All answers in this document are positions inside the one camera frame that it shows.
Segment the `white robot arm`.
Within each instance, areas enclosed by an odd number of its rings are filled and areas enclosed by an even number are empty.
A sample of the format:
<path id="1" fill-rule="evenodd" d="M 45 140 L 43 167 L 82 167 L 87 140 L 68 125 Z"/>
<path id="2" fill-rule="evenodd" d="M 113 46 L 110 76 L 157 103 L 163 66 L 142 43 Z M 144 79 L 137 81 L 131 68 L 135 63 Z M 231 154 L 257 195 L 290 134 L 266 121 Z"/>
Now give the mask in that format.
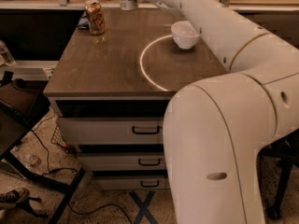
<path id="1" fill-rule="evenodd" d="M 226 70 L 177 92 L 164 155 L 178 224 L 264 224 L 259 151 L 299 128 L 299 51 L 216 0 L 139 0 L 177 10 Z"/>

